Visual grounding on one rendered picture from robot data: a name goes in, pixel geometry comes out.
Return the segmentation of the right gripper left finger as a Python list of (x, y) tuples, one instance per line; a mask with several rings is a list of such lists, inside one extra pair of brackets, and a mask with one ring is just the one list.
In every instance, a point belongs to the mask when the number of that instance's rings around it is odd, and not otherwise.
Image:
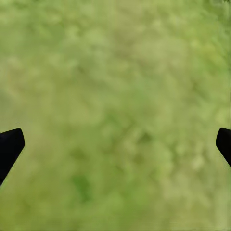
[(25, 147), (21, 128), (0, 133), (0, 186)]

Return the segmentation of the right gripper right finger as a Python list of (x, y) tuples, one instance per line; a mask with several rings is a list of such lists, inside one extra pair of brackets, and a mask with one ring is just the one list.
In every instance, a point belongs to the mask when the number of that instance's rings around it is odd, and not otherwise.
[(220, 128), (218, 131), (216, 146), (222, 153), (226, 161), (231, 167), (231, 130)]

